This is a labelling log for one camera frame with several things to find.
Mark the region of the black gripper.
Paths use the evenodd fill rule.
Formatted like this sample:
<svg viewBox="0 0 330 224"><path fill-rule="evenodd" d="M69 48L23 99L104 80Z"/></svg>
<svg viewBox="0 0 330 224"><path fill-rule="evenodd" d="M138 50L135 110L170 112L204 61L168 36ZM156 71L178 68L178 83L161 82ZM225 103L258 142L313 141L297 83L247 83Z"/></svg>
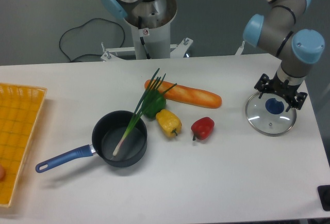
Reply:
<svg viewBox="0 0 330 224"><path fill-rule="evenodd" d="M289 85L288 83L282 82L277 76L270 80L266 74L262 74L255 84L254 89L259 92L259 99L262 98L264 93L274 93L282 97L288 104L285 110L285 112L288 112L292 108L301 110L308 97L308 93L306 92L297 92L299 87L300 84Z"/></svg>

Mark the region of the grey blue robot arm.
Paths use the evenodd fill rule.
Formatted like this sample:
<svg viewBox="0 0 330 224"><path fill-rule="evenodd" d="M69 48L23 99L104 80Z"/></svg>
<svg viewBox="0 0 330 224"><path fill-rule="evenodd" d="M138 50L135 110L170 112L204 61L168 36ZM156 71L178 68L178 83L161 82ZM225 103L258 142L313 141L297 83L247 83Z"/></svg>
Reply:
<svg viewBox="0 0 330 224"><path fill-rule="evenodd" d="M105 9L131 26L137 59L182 57L180 45L170 49L170 24L177 7L175 0L101 0ZM311 67L320 59L325 41L315 30L293 32L296 20L311 0L267 0L267 16L254 15L247 23L243 40L281 60L273 78L262 75L255 85L260 94L283 98L289 109L301 109L307 94L298 88Z"/></svg>

